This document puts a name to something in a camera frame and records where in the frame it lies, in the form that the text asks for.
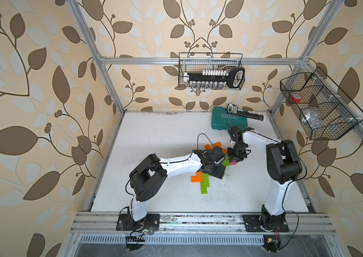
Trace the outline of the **aluminium front rail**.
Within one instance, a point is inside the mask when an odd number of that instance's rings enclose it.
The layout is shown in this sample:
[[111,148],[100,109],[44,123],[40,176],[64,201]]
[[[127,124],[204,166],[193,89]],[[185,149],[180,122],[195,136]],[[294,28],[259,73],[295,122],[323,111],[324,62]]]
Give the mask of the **aluminium front rail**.
[[[118,212],[79,212],[71,227],[71,232],[114,233],[120,214]],[[286,214],[289,232],[246,232],[243,215],[258,213],[155,213],[160,215],[158,231],[150,233],[168,234],[252,234],[252,235],[335,235],[336,230],[326,214],[300,213]]]

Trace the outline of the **clear plastic bag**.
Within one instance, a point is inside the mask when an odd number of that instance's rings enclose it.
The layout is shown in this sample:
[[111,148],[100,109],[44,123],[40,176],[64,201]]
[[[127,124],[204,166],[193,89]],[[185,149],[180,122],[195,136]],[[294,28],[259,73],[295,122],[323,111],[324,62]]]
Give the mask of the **clear plastic bag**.
[[318,130],[325,127],[318,107],[306,107],[301,111],[301,124],[305,129]]

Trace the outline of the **green brick long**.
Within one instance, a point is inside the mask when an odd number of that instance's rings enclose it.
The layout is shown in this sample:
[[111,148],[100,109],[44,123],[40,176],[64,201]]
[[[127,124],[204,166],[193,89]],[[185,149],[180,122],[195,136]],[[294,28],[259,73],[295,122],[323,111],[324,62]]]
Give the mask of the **green brick long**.
[[230,159],[228,156],[225,157],[225,160],[222,163],[225,167],[229,167],[230,166]]
[[207,180],[204,180],[203,183],[204,183],[204,185],[206,187],[210,187],[210,184],[209,184],[209,180],[208,179]]

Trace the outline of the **green brick lowest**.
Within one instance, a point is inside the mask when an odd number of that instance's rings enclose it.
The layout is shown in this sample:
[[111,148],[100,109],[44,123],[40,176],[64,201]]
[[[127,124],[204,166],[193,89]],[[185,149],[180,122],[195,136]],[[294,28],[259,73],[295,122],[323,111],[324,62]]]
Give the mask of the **green brick lowest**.
[[201,195],[207,195],[208,194],[207,188],[206,187],[201,187],[200,188],[200,193],[201,193]]

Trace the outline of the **red tape roll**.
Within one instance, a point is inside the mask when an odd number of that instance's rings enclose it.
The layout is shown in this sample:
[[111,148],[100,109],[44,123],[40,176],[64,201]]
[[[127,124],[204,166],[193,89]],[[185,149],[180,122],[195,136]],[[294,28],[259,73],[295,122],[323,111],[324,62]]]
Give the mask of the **red tape roll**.
[[290,96],[290,102],[292,103],[300,103],[302,99],[303,97],[296,93]]

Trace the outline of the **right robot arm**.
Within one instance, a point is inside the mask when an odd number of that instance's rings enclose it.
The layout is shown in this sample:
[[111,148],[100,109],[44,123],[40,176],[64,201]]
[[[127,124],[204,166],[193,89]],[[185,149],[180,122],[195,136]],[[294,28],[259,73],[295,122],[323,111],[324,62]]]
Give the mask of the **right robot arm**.
[[232,148],[228,148],[230,162],[241,162],[253,146],[266,153],[267,172],[271,178],[267,201],[262,206],[260,220],[263,227],[285,221],[284,200],[293,182],[302,173],[300,158],[291,140],[279,141],[256,132],[253,128],[232,126],[228,129]]

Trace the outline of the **green tool case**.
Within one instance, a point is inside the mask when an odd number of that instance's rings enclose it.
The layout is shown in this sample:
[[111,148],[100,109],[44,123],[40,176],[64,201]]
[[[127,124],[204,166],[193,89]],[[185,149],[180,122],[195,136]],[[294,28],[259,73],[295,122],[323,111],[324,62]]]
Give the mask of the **green tool case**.
[[215,130],[228,130],[232,126],[238,126],[244,129],[248,127],[247,119],[230,114],[225,108],[214,107],[212,110],[211,128]]

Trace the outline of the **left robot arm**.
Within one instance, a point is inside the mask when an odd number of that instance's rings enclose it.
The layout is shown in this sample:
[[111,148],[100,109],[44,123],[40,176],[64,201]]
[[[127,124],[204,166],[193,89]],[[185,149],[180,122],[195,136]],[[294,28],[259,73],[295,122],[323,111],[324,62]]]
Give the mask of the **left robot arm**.
[[148,155],[129,174],[129,184],[133,192],[130,215],[134,222],[147,216],[147,203],[154,197],[167,178],[189,172],[201,171],[222,179],[225,173],[223,162],[226,155],[216,146],[211,150],[194,149],[185,156],[159,158],[156,154]]

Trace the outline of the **socket rail on case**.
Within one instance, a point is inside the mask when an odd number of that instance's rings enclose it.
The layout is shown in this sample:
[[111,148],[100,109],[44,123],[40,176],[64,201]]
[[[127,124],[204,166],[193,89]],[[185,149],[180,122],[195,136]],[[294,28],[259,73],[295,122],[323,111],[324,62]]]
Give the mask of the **socket rail on case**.
[[227,106],[227,113],[238,115],[238,116],[241,116],[241,117],[250,118],[250,119],[253,119],[253,120],[258,120],[258,121],[264,121],[265,120],[264,115],[255,113],[254,111],[247,111],[247,110],[244,110],[244,109],[240,109],[238,106],[233,105],[231,103],[228,104],[228,106]]

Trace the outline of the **socket rail in basket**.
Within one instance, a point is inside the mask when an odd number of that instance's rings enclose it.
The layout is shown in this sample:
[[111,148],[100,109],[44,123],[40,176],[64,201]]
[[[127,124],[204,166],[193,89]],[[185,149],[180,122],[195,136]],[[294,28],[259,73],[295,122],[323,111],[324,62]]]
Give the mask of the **socket rail in basket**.
[[226,70],[203,70],[201,73],[184,72],[181,82],[194,89],[240,90],[245,82],[245,69],[227,67]]

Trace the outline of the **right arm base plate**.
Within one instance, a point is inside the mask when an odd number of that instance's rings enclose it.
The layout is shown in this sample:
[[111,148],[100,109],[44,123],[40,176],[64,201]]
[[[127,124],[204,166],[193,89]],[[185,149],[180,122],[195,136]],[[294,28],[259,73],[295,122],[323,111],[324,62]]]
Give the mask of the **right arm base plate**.
[[285,213],[277,216],[269,213],[243,215],[242,218],[246,232],[289,232]]

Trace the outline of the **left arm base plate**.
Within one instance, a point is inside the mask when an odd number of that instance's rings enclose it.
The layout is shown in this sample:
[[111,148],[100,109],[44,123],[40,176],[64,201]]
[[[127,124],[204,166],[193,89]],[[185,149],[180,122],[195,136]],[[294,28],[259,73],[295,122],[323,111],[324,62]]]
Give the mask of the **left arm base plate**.
[[160,225],[159,214],[147,214],[147,216],[140,221],[134,221],[130,213],[120,214],[116,230],[117,231],[139,231],[146,230],[147,232],[158,231]]

